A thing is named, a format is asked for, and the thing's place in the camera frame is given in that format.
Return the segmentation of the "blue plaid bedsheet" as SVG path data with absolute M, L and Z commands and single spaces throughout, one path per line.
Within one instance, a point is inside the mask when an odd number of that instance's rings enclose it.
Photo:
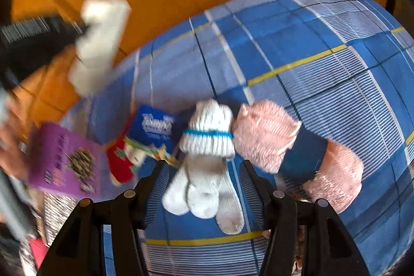
M 372 275 L 413 244 L 413 37 L 374 0 L 232 0 L 145 44 L 62 125 L 111 147 L 127 182 L 155 163 L 122 140 L 181 126 L 140 232 L 150 275 L 257 275 L 269 240 L 249 160 L 286 195 L 339 214 Z

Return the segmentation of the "white socks blue band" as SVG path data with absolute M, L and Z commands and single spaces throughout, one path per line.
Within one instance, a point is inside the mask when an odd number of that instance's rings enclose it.
M 227 164 L 235 157 L 232 122 L 233 113 L 227 105 L 215 99 L 196 104 L 179 141 L 184 159 L 162 198 L 167 212 L 215 219 L 227 235 L 239 234 L 245 224 Z

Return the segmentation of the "pink towel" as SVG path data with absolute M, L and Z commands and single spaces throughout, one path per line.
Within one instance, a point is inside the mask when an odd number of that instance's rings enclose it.
M 345 145 L 305 128 L 275 102 L 242 104 L 232 126 L 236 152 L 262 171 L 291 179 L 312 201 L 344 212 L 362 188 L 364 164 Z

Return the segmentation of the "red christmas sock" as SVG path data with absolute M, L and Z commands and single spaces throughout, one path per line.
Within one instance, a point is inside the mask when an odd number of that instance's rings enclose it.
M 134 147 L 125 135 L 121 135 L 107 149 L 111 182 L 115 186 L 120 186 L 135 179 L 146 157 L 147 154 L 142 149 Z

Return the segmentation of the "purple snack carton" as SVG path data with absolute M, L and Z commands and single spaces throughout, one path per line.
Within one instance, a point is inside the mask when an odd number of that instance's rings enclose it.
M 28 183 L 41 191 L 75 198 L 102 197 L 106 154 L 101 145 L 55 123 L 31 135 Z

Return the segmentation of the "ornate metal tissue box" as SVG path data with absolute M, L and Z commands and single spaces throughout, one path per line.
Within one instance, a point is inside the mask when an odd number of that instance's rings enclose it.
M 24 275 L 36 275 L 40 265 L 77 200 L 67 196 L 29 190 L 33 228 L 20 244 L 20 262 Z

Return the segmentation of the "white cloth bundle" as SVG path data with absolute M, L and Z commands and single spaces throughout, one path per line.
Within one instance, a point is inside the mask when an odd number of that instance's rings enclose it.
M 81 19 L 86 33 L 75 43 L 77 58 L 68 81 L 80 97 L 101 90 L 109 81 L 131 7 L 126 0 L 85 0 Z

